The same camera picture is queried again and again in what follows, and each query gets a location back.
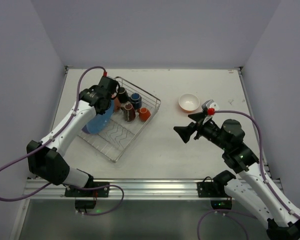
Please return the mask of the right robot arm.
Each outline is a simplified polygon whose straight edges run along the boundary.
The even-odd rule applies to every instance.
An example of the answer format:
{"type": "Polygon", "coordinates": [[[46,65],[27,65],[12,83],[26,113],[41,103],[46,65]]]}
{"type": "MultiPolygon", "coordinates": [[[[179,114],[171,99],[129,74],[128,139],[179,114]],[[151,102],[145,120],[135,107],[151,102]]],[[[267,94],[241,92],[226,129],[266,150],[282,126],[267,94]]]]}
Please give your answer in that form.
{"type": "Polygon", "coordinates": [[[212,119],[215,110],[209,108],[188,115],[188,126],[173,129],[184,143],[191,136],[206,138],[223,150],[222,158],[234,173],[225,170],[212,182],[219,191],[235,198],[266,229],[271,240],[300,239],[300,209],[295,206],[266,173],[260,159],[244,143],[245,132],[239,121],[227,119],[218,126],[212,119]]]}

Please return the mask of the orange bowl white inside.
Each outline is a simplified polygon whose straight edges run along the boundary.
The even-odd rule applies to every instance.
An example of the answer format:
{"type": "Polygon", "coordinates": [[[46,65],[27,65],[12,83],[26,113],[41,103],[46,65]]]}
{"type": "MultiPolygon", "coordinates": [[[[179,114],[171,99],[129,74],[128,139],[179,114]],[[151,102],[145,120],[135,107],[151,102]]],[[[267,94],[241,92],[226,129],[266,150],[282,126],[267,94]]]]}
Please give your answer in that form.
{"type": "Polygon", "coordinates": [[[199,98],[196,95],[190,93],[183,94],[178,99],[179,107],[187,113],[191,113],[197,110],[200,104],[201,102],[199,98]]]}

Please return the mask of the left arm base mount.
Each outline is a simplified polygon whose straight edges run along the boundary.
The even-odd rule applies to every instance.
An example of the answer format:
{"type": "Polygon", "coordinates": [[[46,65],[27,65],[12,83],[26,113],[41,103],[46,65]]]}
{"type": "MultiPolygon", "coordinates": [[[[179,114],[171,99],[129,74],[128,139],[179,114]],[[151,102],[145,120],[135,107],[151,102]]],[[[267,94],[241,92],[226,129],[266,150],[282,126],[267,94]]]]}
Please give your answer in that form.
{"type": "Polygon", "coordinates": [[[96,190],[81,190],[70,186],[65,189],[64,196],[75,198],[75,209],[87,213],[95,208],[98,198],[107,198],[109,196],[109,184],[106,181],[91,182],[88,188],[98,188],[96,190]]]}

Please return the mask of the pink textured cup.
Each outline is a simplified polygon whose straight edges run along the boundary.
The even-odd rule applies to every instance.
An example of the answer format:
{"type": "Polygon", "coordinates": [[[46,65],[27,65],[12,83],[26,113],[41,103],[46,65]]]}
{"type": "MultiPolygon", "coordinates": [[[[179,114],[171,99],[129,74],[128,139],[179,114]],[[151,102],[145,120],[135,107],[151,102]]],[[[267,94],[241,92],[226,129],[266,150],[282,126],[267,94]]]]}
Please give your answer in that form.
{"type": "Polygon", "coordinates": [[[117,113],[118,111],[121,110],[121,103],[115,94],[113,94],[111,97],[113,98],[113,107],[114,107],[113,112],[117,113]]]}

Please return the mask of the blue plate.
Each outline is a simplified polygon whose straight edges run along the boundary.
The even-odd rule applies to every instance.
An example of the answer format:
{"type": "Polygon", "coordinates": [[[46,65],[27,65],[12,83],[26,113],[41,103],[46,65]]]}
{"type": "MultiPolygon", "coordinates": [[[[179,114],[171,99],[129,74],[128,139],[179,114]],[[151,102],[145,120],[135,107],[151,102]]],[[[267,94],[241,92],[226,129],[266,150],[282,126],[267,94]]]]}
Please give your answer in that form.
{"type": "Polygon", "coordinates": [[[98,134],[101,132],[109,123],[114,113],[114,100],[111,100],[109,109],[104,114],[97,114],[92,120],[90,120],[83,128],[82,131],[86,134],[98,134]]]}

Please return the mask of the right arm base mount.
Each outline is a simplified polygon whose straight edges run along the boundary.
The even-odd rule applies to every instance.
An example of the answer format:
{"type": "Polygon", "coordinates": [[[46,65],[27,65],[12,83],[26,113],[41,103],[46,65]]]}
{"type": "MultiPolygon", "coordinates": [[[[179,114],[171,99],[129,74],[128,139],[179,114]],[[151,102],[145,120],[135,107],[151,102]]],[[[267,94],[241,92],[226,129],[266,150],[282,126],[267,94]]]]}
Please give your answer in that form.
{"type": "Polygon", "coordinates": [[[199,198],[208,198],[212,209],[229,212],[233,208],[233,198],[226,194],[225,186],[226,182],[221,177],[207,176],[196,183],[197,195],[199,198]]]}

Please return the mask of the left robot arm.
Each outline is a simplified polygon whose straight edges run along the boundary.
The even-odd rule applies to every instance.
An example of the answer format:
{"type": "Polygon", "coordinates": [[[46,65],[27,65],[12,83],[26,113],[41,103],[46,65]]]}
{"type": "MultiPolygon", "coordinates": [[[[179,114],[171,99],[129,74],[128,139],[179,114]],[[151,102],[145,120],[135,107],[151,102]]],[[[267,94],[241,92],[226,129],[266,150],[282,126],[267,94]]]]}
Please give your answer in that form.
{"type": "Polygon", "coordinates": [[[79,92],[73,107],[55,129],[40,141],[32,140],[26,146],[29,171],[56,186],[85,187],[90,175],[70,167],[64,156],[83,127],[111,107],[118,88],[115,79],[102,76],[97,85],[79,92]]]}

